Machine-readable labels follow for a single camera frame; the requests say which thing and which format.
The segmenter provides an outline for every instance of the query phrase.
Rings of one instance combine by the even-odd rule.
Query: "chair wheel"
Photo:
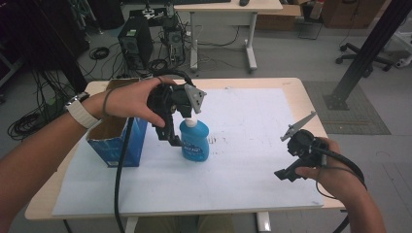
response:
[[[336,58],[336,60],[335,60],[335,63],[336,63],[336,64],[342,64],[342,62],[343,62],[342,57],[338,57],[338,58]]]
[[[391,68],[392,68],[392,65],[387,65],[382,70],[385,72],[388,72],[389,70],[391,70]]]
[[[370,70],[365,70],[364,73],[363,73],[363,77],[364,77],[364,78],[369,77],[369,76],[370,76],[370,73],[372,73],[372,71],[370,71]]]
[[[347,49],[348,49],[347,46],[341,46],[341,47],[339,48],[339,50],[341,50],[341,51],[346,51]]]

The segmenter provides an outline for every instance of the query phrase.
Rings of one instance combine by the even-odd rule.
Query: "bottle cap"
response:
[[[187,127],[193,128],[197,124],[197,118],[191,116],[190,118],[185,118],[185,124]]]

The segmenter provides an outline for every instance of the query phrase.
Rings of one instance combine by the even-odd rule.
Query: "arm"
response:
[[[165,83],[174,83],[162,78]],[[157,126],[163,119],[147,107],[147,99],[159,79],[150,79],[112,91],[106,111],[117,117],[141,117]],[[91,96],[84,107],[102,118],[107,91]],[[64,157],[85,135],[86,129],[69,113],[46,125],[0,160],[0,233],[7,232],[15,215],[57,170]]]
[[[336,142],[323,138],[329,149],[340,153]],[[343,163],[328,157],[327,165],[349,169]],[[348,211],[351,232],[386,232],[382,215],[363,184],[349,172],[325,169],[318,177],[320,169],[296,168],[295,172],[306,178],[318,179],[319,183],[334,197],[340,200]]]

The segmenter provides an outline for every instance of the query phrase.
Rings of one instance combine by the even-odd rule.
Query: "table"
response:
[[[293,118],[298,121],[313,111],[313,105],[303,87],[302,82],[295,78],[277,78],[277,79],[213,79],[213,80],[195,80],[193,81],[199,88],[282,88],[288,100],[288,104],[292,110]],[[86,91],[91,94],[103,90],[107,82],[92,82],[87,87]],[[314,135],[326,137],[322,124],[318,117],[313,118],[306,126]],[[56,203],[56,199],[61,189],[62,180],[69,166],[72,157],[75,154],[77,147],[74,147],[68,156],[59,166],[56,173],[48,180],[42,189],[31,200],[25,216],[28,219],[63,219],[67,216],[53,216],[52,211]],[[324,198],[323,208],[342,208],[339,201]],[[268,218],[267,210],[262,211],[259,216],[266,216]],[[84,216],[70,216],[70,218],[81,218]],[[133,225],[137,222],[136,217],[130,217],[127,226]]]
[[[177,5],[177,12],[190,12],[191,51],[190,69],[197,70],[197,40],[193,34],[196,24],[200,25],[248,25],[249,38],[245,40],[246,54],[249,68],[254,71],[258,68],[252,42],[258,13],[276,12],[283,7],[279,0],[250,0],[245,7],[239,6],[239,0],[228,3]]]

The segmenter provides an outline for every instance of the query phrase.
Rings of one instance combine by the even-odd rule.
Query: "white watch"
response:
[[[70,99],[65,106],[70,115],[86,129],[92,128],[101,122],[101,120],[92,116],[82,105],[82,102],[89,96],[87,92],[82,92]]]

